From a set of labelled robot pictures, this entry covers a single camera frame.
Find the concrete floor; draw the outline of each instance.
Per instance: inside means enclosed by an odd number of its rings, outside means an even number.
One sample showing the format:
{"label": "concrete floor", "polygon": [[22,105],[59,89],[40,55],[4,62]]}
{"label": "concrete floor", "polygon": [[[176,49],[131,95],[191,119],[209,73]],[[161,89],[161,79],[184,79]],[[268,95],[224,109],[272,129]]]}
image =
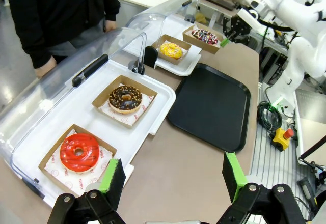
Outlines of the concrete floor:
{"label": "concrete floor", "polygon": [[16,35],[10,8],[0,2],[0,112],[35,79],[31,58]]}

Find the bolt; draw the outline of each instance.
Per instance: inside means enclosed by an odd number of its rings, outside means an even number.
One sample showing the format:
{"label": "bolt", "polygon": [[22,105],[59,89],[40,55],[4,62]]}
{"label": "bolt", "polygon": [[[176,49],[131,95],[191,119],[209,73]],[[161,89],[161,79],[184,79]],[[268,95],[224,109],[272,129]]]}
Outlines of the bolt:
{"label": "bolt", "polygon": [[257,188],[256,188],[255,185],[250,185],[250,186],[249,186],[249,190],[250,190],[250,191],[256,191]]}
{"label": "bolt", "polygon": [[91,192],[90,197],[91,197],[92,199],[96,198],[96,196],[97,196],[96,192]]}
{"label": "bolt", "polygon": [[277,192],[284,192],[284,188],[283,187],[278,187]]}
{"label": "bolt", "polygon": [[64,199],[63,199],[64,202],[69,202],[70,201],[70,197],[69,196],[66,196]]}

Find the donut hole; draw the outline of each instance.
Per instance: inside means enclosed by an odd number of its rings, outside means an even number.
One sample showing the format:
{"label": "donut hole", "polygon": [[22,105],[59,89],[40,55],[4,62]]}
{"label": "donut hole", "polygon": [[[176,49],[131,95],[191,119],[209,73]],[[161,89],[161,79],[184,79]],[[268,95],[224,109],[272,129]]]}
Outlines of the donut hole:
{"label": "donut hole", "polygon": [[122,99],[131,99],[132,96],[130,94],[124,94],[121,96]]}
{"label": "donut hole", "polygon": [[83,154],[83,149],[82,148],[76,148],[75,151],[74,151],[74,154],[76,156],[81,156]]}

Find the donut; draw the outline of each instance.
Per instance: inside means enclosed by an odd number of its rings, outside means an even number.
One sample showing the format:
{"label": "donut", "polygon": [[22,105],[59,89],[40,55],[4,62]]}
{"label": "donut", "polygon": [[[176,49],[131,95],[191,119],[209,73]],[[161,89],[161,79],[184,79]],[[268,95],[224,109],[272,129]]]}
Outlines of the donut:
{"label": "donut", "polygon": [[211,45],[217,44],[219,40],[219,38],[215,34],[205,29],[195,29],[192,31],[192,35],[198,40],[201,40]]}
{"label": "donut", "polygon": [[175,43],[163,43],[159,52],[176,60],[182,57],[182,49]]}
{"label": "donut", "polygon": [[121,114],[136,112],[142,103],[141,92],[133,86],[115,88],[108,97],[108,103],[113,110]]}
{"label": "donut", "polygon": [[62,164],[77,173],[91,170],[96,165],[98,157],[98,142],[93,136],[84,133],[67,137],[60,148]]}

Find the empty black tray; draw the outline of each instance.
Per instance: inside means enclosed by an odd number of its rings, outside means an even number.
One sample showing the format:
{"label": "empty black tray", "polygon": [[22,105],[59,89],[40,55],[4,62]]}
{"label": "empty black tray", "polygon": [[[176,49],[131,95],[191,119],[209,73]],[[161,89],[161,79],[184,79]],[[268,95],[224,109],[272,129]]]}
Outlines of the empty black tray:
{"label": "empty black tray", "polygon": [[168,114],[173,125],[224,151],[245,146],[251,95],[244,84],[198,64],[176,94]]}

